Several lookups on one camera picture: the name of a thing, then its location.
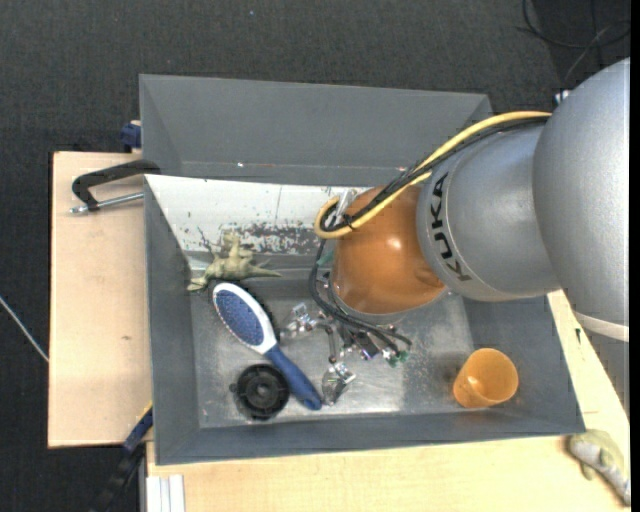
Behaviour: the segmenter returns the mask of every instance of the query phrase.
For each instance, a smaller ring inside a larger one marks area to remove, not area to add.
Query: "cable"
[[[412,185],[416,185],[431,175],[431,172],[421,173],[421,170],[429,169],[430,164],[439,163],[444,160],[455,151],[457,146],[460,146],[464,142],[468,141],[474,135],[479,134],[483,130],[486,130],[491,127],[505,125],[511,123],[513,121],[518,120],[540,120],[546,119],[551,114],[548,112],[536,112],[536,111],[523,111],[523,112],[509,112],[507,114],[500,114],[497,116],[490,117],[479,123],[475,123],[469,128],[463,130],[453,138],[449,139],[442,146],[440,146],[436,151],[434,151],[429,157],[424,159],[422,162],[417,164],[416,166],[410,168],[405,171],[403,177],[407,178],[407,182],[402,182],[401,185],[393,186],[394,182],[398,184],[397,180],[394,180],[391,184],[389,184],[383,191],[381,192],[384,195],[384,198],[381,198],[381,194],[378,194],[368,205],[366,205],[360,212],[356,215],[350,217],[346,223],[342,223],[337,229],[334,227],[332,229],[325,228],[325,222],[328,216],[330,215],[333,208],[338,203],[339,197],[333,197],[318,212],[316,216],[313,229],[320,238],[323,239],[333,239],[340,238],[344,235],[351,233],[354,229],[357,229],[363,226],[365,223],[374,218],[378,213],[380,213],[388,204],[390,204],[393,200],[395,200],[404,190]],[[391,193],[387,194],[389,190],[388,187],[391,186]]]
[[[374,324],[371,324],[369,322],[357,320],[349,316],[344,311],[342,311],[338,306],[330,304],[322,298],[322,296],[320,295],[317,289],[317,275],[318,275],[319,261],[320,261],[320,258],[322,257],[322,252],[324,250],[325,243],[326,243],[326,240],[320,241],[320,246],[318,247],[318,252],[316,253],[316,259],[313,264],[313,267],[311,268],[311,272],[309,273],[309,280],[308,280],[309,293],[311,294],[311,297],[316,302],[316,304],[318,304],[320,309],[327,316],[332,316],[335,319],[342,322],[345,325],[345,327],[351,327],[352,329],[355,329],[355,330],[370,331],[383,341],[388,340],[388,337],[392,337],[402,341],[405,345],[407,345],[407,347],[410,348],[413,345],[413,343],[406,336],[398,334],[397,332],[390,332],[385,329],[381,329],[380,327]],[[399,352],[398,347],[395,343],[390,342],[387,344],[394,352],[396,353]]]
[[[591,48],[593,48],[594,46],[596,46],[596,43],[600,40],[600,38],[605,35],[609,30],[611,30],[613,27],[617,26],[617,25],[622,25],[623,23],[625,24],[629,24],[629,26],[631,26],[631,20],[618,20],[614,23],[611,23],[610,25],[607,25],[605,28],[603,28],[600,32],[598,32],[595,37],[591,40],[591,42],[584,47],[584,51],[580,54],[580,57],[578,57],[576,59],[576,61],[573,63],[573,65],[569,68],[569,71],[567,71],[567,74],[564,75],[564,79],[562,80],[563,83],[567,83],[567,81],[569,80],[569,77],[571,76],[571,74],[575,71],[575,69],[578,67],[578,64],[580,64],[582,62],[582,60],[587,56],[587,54],[589,53],[589,50],[591,50]]]
[[[18,327],[20,327],[20,329],[22,329],[22,332],[24,333],[24,335],[27,337],[27,339],[29,340],[29,342],[33,345],[33,347],[38,351],[38,354],[40,354],[40,356],[42,357],[42,359],[44,359],[47,363],[49,362],[49,356],[47,356],[47,354],[45,353],[44,350],[42,350],[42,347],[40,346],[40,344],[35,340],[35,338],[33,336],[31,336],[31,333],[29,331],[27,331],[27,328],[24,326],[24,324],[20,321],[20,319],[18,318],[18,315],[16,315],[13,310],[9,307],[9,304],[7,304],[5,302],[5,300],[2,298],[2,295],[0,295],[0,303],[4,306],[4,308],[7,310],[7,313],[9,313],[9,315],[11,316],[11,318],[13,318],[15,320],[15,322],[18,324]]]
[[[591,9],[592,9],[592,16],[595,14],[593,12],[593,10],[595,9],[595,7],[593,6],[593,1],[591,2]],[[522,0],[522,17],[524,18],[525,23],[527,24],[527,29],[522,29],[525,30],[531,34],[533,34],[534,36],[542,39],[543,41],[549,43],[549,44],[553,44],[555,46],[560,46],[561,48],[571,48],[574,50],[584,50],[586,49],[589,45],[583,45],[583,44],[576,44],[576,43],[567,43],[565,41],[558,41],[556,39],[552,39],[550,37],[548,37],[547,35],[543,34],[540,30],[538,30],[536,27],[533,26],[533,23],[531,22],[531,18],[529,17],[529,10],[527,8],[527,0]],[[619,22],[615,22],[611,25],[609,25],[606,28],[611,27],[612,25],[615,25]],[[629,28],[629,30],[625,31],[623,34],[619,35],[618,37],[615,37],[613,39],[610,39],[609,41],[605,41],[604,43],[601,43],[600,45],[598,45],[600,48],[604,48],[606,46],[612,45],[617,43],[618,41],[622,41],[625,37],[627,37],[627,35],[631,32],[631,28]]]

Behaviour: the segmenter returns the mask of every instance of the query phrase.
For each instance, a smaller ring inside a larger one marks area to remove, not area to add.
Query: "black cable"
[[[589,46],[589,45],[576,44],[576,43],[567,43],[565,41],[558,41],[556,39],[552,39],[549,36],[543,34],[531,22],[531,18],[529,17],[529,10],[527,8],[527,0],[522,0],[522,17],[524,18],[524,21],[527,24],[527,28],[526,29],[520,29],[520,30],[523,30],[525,32],[529,32],[529,33],[533,34],[534,36],[538,37],[539,39],[542,39],[543,41],[545,41],[545,42],[547,42],[549,44],[553,44],[553,45],[559,46],[561,48],[571,48],[571,49],[574,49],[574,50],[584,50]],[[623,34],[619,35],[618,37],[615,37],[613,39],[610,39],[609,41],[605,41],[604,43],[601,43],[599,45],[599,47],[600,48],[605,48],[606,46],[610,46],[612,44],[615,44],[618,41],[622,41],[625,37],[627,37],[627,35],[630,32],[631,32],[631,28],[629,28],[629,30],[625,31]]]
[[[596,18],[596,2],[595,0],[591,0],[589,2],[589,11],[591,14],[591,29],[593,30],[593,35],[598,35],[598,20]],[[602,46],[596,45],[596,56],[598,59],[598,69],[604,68],[604,57],[602,55]]]
[[[393,337],[393,338],[396,338],[396,339],[402,341],[408,347],[411,347],[413,345],[413,343],[406,336],[403,336],[403,335],[398,334],[396,332],[386,331],[384,329],[380,329],[378,326],[376,326],[374,324],[371,324],[369,322],[365,322],[365,321],[362,321],[362,320],[355,319],[355,318],[349,316],[344,311],[342,311],[339,307],[328,303],[327,301],[325,301],[322,298],[322,296],[320,295],[320,293],[318,292],[318,289],[317,289],[317,276],[318,276],[318,268],[319,268],[319,263],[318,262],[319,262],[320,258],[322,257],[322,252],[324,251],[325,243],[326,243],[326,240],[322,240],[320,242],[320,247],[318,248],[318,251],[317,251],[317,254],[316,254],[316,259],[315,259],[315,262],[314,262],[313,267],[311,269],[311,272],[309,273],[309,280],[308,280],[309,293],[311,294],[311,297],[316,302],[316,304],[318,304],[320,309],[327,316],[332,316],[332,317],[336,318],[337,320],[339,320],[340,322],[342,322],[346,326],[352,327],[352,328],[354,328],[356,330],[365,330],[365,331],[372,332],[375,336],[379,337],[383,341],[388,339],[388,337]],[[395,343],[390,342],[388,345],[391,347],[392,350],[394,350],[394,352],[396,352],[396,354],[399,353],[398,347],[397,347],[397,345]]]
[[[573,65],[569,68],[569,71],[567,71],[567,73],[564,76],[564,79],[562,80],[562,82],[564,84],[567,84],[567,81],[569,80],[569,77],[575,71],[575,69],[578,67],[578,64],[580,64],[582,62],[582,59],[584,59],[587,56],[589,51],[596,45],[596,43],[600,40],[600,38],[603,35],[605,35],[613,27],[615,27],[617,25],[622,25],[623,23],[628,24],[629,27],[631,27],[631,20],[618,20],[618,21],[616,21],[614,23],[611,23],[610,25],[607,25],[600,32],[598,32],[595,35],[595,37],[591,40],[591,42],[587,46],[585,46],[584,51],[580,54],[580,56],[576,59],[576,61],[573,63]]]

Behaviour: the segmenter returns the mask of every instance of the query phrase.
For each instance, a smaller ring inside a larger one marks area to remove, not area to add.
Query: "black carpet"
[[[594,5],[597,30],[630,17],[630,0]],[[593,38],[589,2],[530,7],[554,38]],[[560,88],[629,55],[627,37],[565,78],[582,50],[521,30],[505,0],[4,0],[0,26],[0,295],[45,347],[49,152],[121,151],[139,73],[482,92],[507,111],[550,109]],[[47,450],[47,372],[0,308],[3,511],[86,510],[118,460],[116,448]],[[132,490],[116,510],[135,508]]]

